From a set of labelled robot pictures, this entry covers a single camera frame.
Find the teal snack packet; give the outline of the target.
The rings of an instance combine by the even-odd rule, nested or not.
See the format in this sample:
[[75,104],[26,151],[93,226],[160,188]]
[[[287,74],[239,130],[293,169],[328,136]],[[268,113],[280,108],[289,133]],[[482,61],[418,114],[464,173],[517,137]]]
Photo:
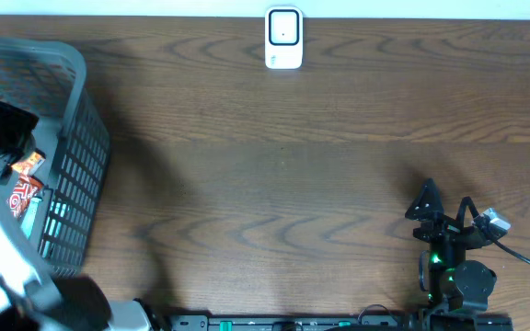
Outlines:
[[27,238],[35,237],[41,230],[42,224],[39,212],[42,203],[42,198],[33,198],[23,213],[20,229]]

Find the red TOP chocolate bar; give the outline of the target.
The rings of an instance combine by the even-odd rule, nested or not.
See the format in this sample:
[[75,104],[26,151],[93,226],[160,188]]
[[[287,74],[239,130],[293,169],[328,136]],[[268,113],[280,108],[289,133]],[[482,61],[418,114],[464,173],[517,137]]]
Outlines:
[[11,166],[12,170],[19,174],[19,178],[7,200],[7,205],[16,219],[20,218],[29,206],[30,200],[44,187],[44,184],[34,175],[45,161],[44,154],[36,150],[24,161],[16,162]]

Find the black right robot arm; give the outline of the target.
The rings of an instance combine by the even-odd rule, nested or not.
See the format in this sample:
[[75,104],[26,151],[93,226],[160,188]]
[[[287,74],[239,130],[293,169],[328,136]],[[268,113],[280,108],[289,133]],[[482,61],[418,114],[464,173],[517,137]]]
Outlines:
[[445,214],[439,189],[425,180],[405,217],[420,226],[413,236],[429,245],[419,258],[419,283],[431,309],[446,314],[478,314],[488,309],[496,274],[467,259],[467,251],[491,245],[490,219],[478,212],[470,197],[462,198],[457,215]]

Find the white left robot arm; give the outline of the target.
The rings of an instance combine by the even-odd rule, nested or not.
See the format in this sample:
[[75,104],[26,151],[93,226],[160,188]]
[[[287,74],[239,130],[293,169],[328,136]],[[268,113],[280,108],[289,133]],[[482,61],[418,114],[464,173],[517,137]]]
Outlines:
[[[0,187],[34,151],[35,115],[0,101]],[[109,302],[89,277],[57,278],[0,189],[0,330],[160,330],[138,300]]]

